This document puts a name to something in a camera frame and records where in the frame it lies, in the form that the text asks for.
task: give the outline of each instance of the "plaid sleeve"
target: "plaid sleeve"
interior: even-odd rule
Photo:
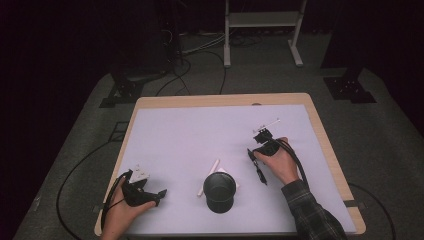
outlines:
[[[282,189],[301,239],[347,239],[339,221],[320,204],[302,180]]]

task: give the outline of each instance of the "black cup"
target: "black cup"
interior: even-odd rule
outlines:
[[[212,212],[225,213],[233,206],[236,181],[228,173],[214,172],[205,179],[203,192]]]

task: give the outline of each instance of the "white marker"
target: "white marker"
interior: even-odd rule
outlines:
[[[213,172],[215,172],[216,168],[218,167],[219,161],[220,161],[219,159],[216,159],[216,161],[215,161],[215,163],[213,164],[213,166],[212,166],[211,170],[209,171],[208,176],[209,176],[209,175],[211,175]],[[197,197],[201,197],[201,196],[202,196],[202,194],[203,194],[203,184],[202,184],[202,186],[200,187],[199,192],[197,193]]]

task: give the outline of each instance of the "gray carpet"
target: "gray carpet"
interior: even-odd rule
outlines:
[[[330,35],[299,37],[304,61],[297,68],[287,46],[288,36],[264,37],[257,45],[232,48],[232,67],[226,70],[222,94],[306,92],[311,95],[324,128],[348,182],[372,192],[387,208],[398,239],[424,236],[424,142],[388,93],[384,82],[368,70],[359,81],[377,103],[352,104],[333,100],[323,77],[340,76],[344,69],[320,69]],[[185,49],[210,41],[204,37],[183,37]],[[222,56],[222,48],[208,49]],[[187,56],[191,69],[182,78],[191,95],[219,94],[224,68],[210,53]],[[188,65],[177,66],[182,74]],[[142,96],[155,96],[173,74],[145,85]],[[64,185],[60,210],[66,225],[82,239],[96,239],[96,207],[101,206],[119,154],[120,142],[108,139],[120,121],[129,121],[134,104],[99,108],[112,89],[108,74],[99,80],[61,152],[29,209],[15,239],[73,239],[56,214],[57,193],[69,172],[93,150]],[[188,95],[177,80],[160,95]],[[351,187],[362,203],[367,231],[349,239],[391,239],[389,222],[380,206],[368,194]]]

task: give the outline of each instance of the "white shelf frame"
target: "white shelf frame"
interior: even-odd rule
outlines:
[[[299,11],[230,13],[229,0],[226,0],[224,66],[227,68],[231,67],[230,28],[294,26],[293,38],[288,40],[288,44],[296,66],[302,67],[303,61],[297,50],[296,44],[305,14],[306,3],[307,0],[302,0]]]

